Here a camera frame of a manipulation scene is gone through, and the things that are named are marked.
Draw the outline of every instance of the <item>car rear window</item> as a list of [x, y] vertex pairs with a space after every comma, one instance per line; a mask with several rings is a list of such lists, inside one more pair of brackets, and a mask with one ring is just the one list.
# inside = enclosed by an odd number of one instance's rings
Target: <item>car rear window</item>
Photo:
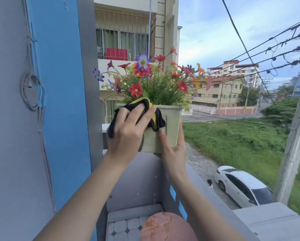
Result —
[[229, 169], [224, 169], [223, 171], [230, 173], [230, 172], [239, 171], [239, 170], [236, 168], [229, 168]]
[[254, 193], [260, 205], [265, 205], [274, 202], [272, 191], [267, 187], [262, 189], [252, 189], [252, 192]]

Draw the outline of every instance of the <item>car wheel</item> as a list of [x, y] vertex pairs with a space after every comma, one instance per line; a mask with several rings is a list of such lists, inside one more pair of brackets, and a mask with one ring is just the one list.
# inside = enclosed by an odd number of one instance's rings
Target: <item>car wheel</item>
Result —
[[219, 180], [218, 186], [219, 186], [219, 189], [221, 189], [223, 192], [226, 192], [226, 187], [221, 180]]

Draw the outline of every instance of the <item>flower pot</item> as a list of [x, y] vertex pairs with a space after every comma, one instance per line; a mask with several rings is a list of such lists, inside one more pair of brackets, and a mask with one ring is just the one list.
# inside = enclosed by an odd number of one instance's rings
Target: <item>flower pot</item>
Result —
[[[123, 107], [125, 104], [116, 104], [117, 108]], [[156, 105], [160, 109], [163, 119], [166, 121], [166, 134], [171, 147], [177, 145], [179, 132], [179, 123], [181, 119], [182, 108], [180, 106], [162, 106]], [[162, 146], [160, 139], [152, 128], [147, 128], [144, 131], [144, 142], [142, 145], [143, 152], [161, 153]]]

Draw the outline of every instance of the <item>grass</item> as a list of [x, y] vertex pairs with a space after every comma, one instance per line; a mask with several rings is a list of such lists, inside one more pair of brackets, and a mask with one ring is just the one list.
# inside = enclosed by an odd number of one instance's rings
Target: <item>grass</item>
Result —
[[[266, 119], [244, 119], [269, 124]], [[219, 165], [228, 165], [254, 175], [273, 189], [288, 137], [287, 129], [220, 120], [183, 124], [186, 142]], [[289, 199], [300, 214], [300, 166]]]

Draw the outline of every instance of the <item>white car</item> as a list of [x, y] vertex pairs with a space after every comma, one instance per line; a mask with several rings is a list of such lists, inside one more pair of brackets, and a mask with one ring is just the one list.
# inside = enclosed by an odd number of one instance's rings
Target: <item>white car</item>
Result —
[[221, 166], [215, 176], [219, 188], [242, 208], [274, 202], [272, 191], [253, 175], [232, 166]]

